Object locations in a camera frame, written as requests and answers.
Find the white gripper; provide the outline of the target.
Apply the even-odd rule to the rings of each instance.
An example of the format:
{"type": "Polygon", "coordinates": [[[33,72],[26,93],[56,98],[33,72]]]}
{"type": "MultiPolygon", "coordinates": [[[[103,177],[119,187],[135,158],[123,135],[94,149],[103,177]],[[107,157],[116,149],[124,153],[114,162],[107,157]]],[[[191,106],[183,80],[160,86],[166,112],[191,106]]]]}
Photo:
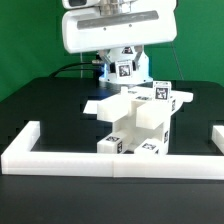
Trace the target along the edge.
{"type": "Polygon", "coordinates": [[[69,53],[98,51],[105,75],[116,72],[112,51],[134,46],[133,69],[143,45],[171,42],[177,35],[177,0],[62,0],[62,36],[69,53]]]}

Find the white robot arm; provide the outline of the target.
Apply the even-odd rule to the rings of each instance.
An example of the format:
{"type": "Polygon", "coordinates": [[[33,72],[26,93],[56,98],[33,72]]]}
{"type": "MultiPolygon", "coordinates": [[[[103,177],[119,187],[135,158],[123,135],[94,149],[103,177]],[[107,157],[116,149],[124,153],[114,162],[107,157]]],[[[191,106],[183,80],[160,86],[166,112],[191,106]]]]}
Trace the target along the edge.
{"type": "Polygon", "coordinates": [[[177,0],[62,0],[65,49],[96,51],[102,60],[102,83],[150,82],[144,47],[171,42],[177,35],[177,0]]]}

